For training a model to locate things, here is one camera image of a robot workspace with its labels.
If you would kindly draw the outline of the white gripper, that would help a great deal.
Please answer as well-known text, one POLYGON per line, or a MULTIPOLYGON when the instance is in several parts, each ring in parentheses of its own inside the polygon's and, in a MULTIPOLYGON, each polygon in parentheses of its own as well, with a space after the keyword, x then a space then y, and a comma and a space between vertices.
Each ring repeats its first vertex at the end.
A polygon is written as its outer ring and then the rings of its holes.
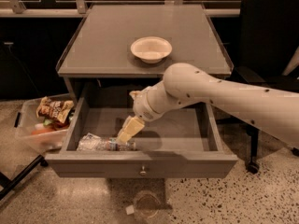
POLYGON ((156 110, 156 103, 163 97, 164 90, 157 86, 148 86, 142 91, 131 91, 129 95, 133 99, 133 111, 135 116, 128 116, 121 126, 116 142, 125 144, 133 136, 139 133, 145 122, 159 119, 163 114, 156 110))

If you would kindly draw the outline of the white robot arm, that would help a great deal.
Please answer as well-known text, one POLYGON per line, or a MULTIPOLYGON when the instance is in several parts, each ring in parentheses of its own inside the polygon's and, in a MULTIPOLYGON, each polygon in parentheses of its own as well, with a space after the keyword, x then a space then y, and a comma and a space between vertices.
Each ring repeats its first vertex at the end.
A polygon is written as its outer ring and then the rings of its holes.
POLYGON ((135 114, 123 123, 119 144, 168 111, 206 103, 288 145, 299 145, 299 94, 295 92, 222 80, 188 63, 175 63, 164 71, 162 81, 130 95, 135 114))

